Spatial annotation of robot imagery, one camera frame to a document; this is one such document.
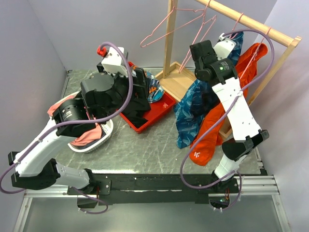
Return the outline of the blue leaf-print shorts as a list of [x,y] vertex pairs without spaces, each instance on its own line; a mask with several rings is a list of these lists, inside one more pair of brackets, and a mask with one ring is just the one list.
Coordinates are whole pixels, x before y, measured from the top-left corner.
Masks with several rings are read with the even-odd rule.
[[196,79],[181,101],[174,106],[178,148],[188,147],[194,141],[203,119],[218,104],[219,99],[211,86]]

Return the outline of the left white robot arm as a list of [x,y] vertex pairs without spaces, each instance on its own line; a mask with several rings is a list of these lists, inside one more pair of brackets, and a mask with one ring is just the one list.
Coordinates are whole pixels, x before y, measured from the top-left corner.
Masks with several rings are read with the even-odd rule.
[[79,152],[91,152],[105,143],[113,131],[112,117],[127,96],[129,105],[148,101],[149,78],[142,68],[124,73],[106,71],[81,82],[78,92],[68,95],[51,107],[43,131],[21,152],[9,154],[15,172],[11,177],[16,188],[41,190],[54,184],[75,187],[91,194],[98,181],[90,169],[74,169],[56,161],[64,146]]

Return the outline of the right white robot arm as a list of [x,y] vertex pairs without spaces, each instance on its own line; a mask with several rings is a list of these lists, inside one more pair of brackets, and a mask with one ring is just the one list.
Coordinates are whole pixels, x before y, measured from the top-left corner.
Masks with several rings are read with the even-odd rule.
[[195,164],[205,166],[216,146],[222,147],[223,156],[211,181],[212,189],[218,193],[227,189],[228,179],[247,155],[269,138],[268,131],[261,129],[246,102],[246,86],[254,80],[257,62],[267,52],[264,43],[253,44],[239,57],[235,72],[229,73],[225,83],[211,86],[220,102],[205,116],[189,157]]

